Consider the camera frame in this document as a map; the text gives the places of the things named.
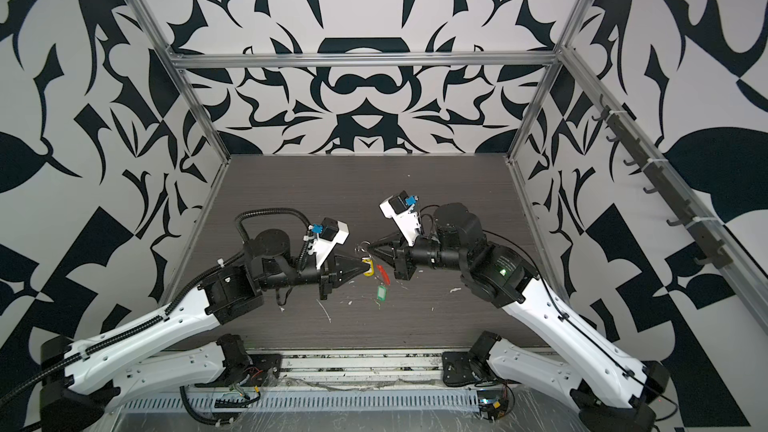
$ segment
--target dark wooden tabletop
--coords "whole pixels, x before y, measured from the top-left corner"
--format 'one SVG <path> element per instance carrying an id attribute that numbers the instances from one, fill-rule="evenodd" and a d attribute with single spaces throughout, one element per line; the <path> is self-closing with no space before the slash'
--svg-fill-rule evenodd
<path id="1" fill-rule="evenodd" d="M 401 190 L 418 195 L 422 206 L 464 203 L 484 228 L 539 260 L 501 155 L 235 156 L 180 283 L 240 250 L 233 219 L 244 210 L 292 207 L 311 222 L 326 216 L 346 222 L 350 236 L 335 250 L 353 255 L 359 242 L 396 230 L 379 203 Z M 291 236 L 292 253 L 299 251 L 302 225 L 295 217 L 252 218 L 246 228 L 251 237 L 282 228 Z M 263 307 L 174 348 L 196 347 L 225 333 L 239 334 L 248 348 L 469 347 L 484 330 L 523 347 L 545 345 L 523 324 L 472 295 L 458 274 L 427 269 L 409 282 L 393 280 L 384 302 L 375 300 L 379 282 L 362 275 L 323 302 L 317 300 L 317 286 L 297 287 L 284 311 L 267 292 Z"/>

